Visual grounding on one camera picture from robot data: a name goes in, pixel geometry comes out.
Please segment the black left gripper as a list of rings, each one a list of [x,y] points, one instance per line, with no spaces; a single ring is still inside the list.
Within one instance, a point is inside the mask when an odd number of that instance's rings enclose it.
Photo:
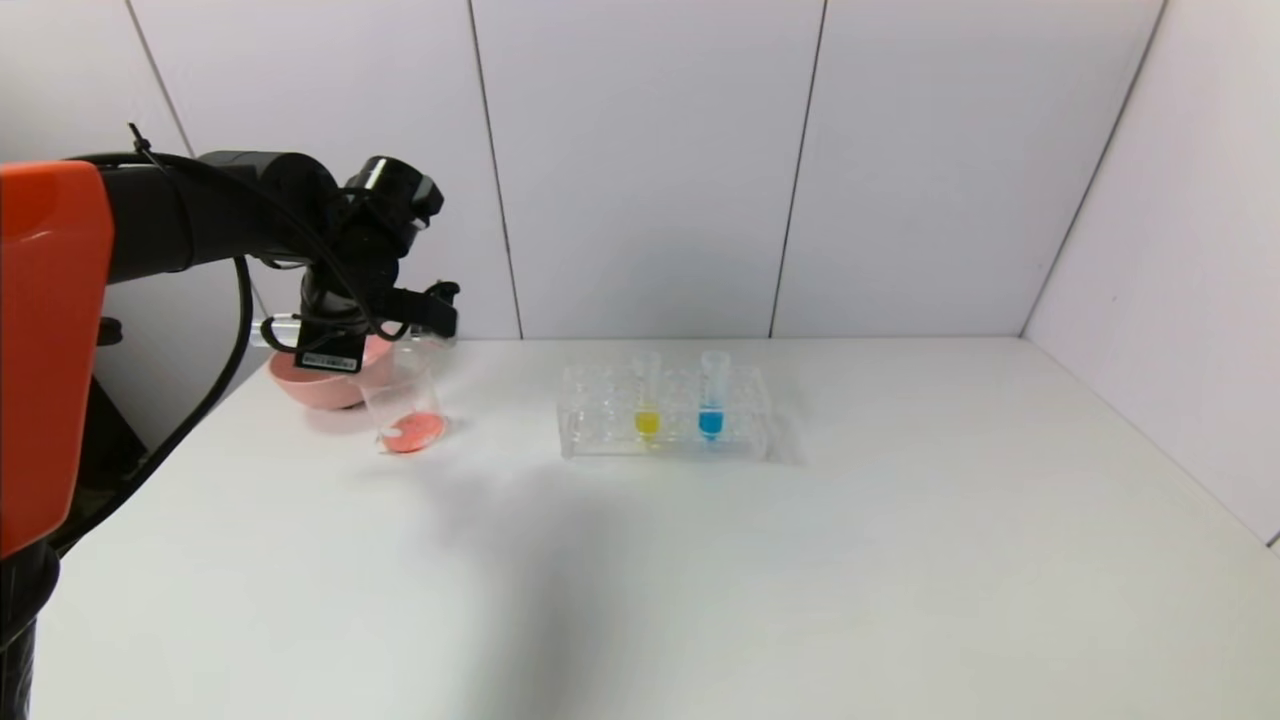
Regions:
[[[297,318],[296,368],[325,373],[364,369],[366,318],[333,272],[323,266],[305,272]]]

